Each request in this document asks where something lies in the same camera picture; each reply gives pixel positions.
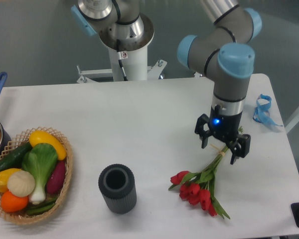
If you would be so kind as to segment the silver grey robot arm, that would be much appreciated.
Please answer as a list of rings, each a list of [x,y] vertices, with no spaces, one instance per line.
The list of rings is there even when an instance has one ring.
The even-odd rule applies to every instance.
[[[177,58],[214,82],[211,112],[197,119],[195,133],[203,147],[210,136],[224,142],[234,163],[250,149],[250,136],[240,134],[238,127],[254,70],[255,53],[248,43],[259,34],[262,20],[235,0],[204,0],[202,6],[215,30],[205,38],[184,37]],[[99,35],[107,47],[115,81],[148,78],[147,47],[154,28],[137,0],[79,0],[71,12],[87,35]]]

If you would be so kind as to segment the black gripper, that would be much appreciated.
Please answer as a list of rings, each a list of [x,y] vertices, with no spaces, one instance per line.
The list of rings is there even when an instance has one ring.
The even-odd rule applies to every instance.
[[[234,164],[238,158],[244,158],[250,151],[251,136],[249,134],[238,134],[238,127],[242,112],[233,116],[220,113],[220,106],[211,108],[210,117],[202,114],[196,122],[194,132],[201,139],[201,148],[208,144],[208,138],[214,138],[225,143],[231,150],[230,164]]]

